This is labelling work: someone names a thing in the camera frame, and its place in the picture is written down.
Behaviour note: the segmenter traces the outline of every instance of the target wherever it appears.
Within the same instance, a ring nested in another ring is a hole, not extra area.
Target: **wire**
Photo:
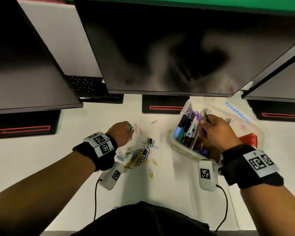
[[[96,190],[97,190],[97,184],[98,182],[103,181],[102,179],[98,179],[95,185],[95,213],[94,213],[94,220],[95,221],[95,217],[96,217]]]
[[[226,211],[225,211],[225,217],[224,217],[224,219],[222,220],[222,222],[220,223],[220,225],[216,228],[215,233],[219,230],[219,228],[221,227],[221,225],[225,222],[226,217],[227,217],[227,212],[228,212],[228,199],[227,199],[227,195],[226,195],[226,193],[225,193],[225,190],[224,190],[222,187],[220,187],[219,185],[216,185],[216,186],[217,186],[218,188],[220,188],[220,189],[223,191],[224,195],[225,195],[225,198],[226,198]]]

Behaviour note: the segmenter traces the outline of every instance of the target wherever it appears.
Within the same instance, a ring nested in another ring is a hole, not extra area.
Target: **person's right arm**
[[[224,152],[242,144],[224,119],[208,117],[211,123],[200,123],[213,145]],[[285,186],[260,184],[242,189],[241,195],[261,236],[295,236],[295,196]]]

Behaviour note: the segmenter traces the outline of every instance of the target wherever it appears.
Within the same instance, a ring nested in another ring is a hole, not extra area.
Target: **black keyboard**
[[[83,93],[95,94],[95,85],[102,82],[102,78],[98,77],[86,77],[86,76],[72,76],[67,75],[69,82],[73,89],[78,93],[80,97],[83,97]]]

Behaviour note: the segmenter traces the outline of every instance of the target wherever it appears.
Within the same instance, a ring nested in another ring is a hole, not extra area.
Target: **black monitor base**
[[[189,96],[142,95],[142,113],[180,114]]]
[[[295,103],[247,100],[259,120],[295,122]]]
[[[0,114],[0,138],[55,134],[59,117],[60,110]]]

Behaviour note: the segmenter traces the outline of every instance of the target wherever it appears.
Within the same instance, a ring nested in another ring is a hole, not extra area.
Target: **plastic container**
[[[255,126],[254,124],[248,123],[243,119],[238,118],[234,114],[228,113],[224,110],[221,110],[215,106],[212,106],[206,103],[204,98],[200,98],[200,97],[190,97],[190,99],[186,102],[184,108],[182,109],[177,119],[177,122],[175,122],[175,125],[172,129],[177,128],[182,116],[185,113],[188,113],[190,111],[198,111],[200,115],[204,117],[204,110],[206,111],[207,114],[216,115],[218,117],[223,118],[226,122],[228,122],[229,125],[234,130],[237,137],[254,133],[257,136],[258,149],[260,150],[263,149],[265,135],[259,127]],[[175,150],[179,151],[185,157],[193,159],[196,162],[199,162],[200,160],[208,160],[208,158],[178,143],[174,138],[174,134],[171,134],[170,141],[171,141],[172,147]]]

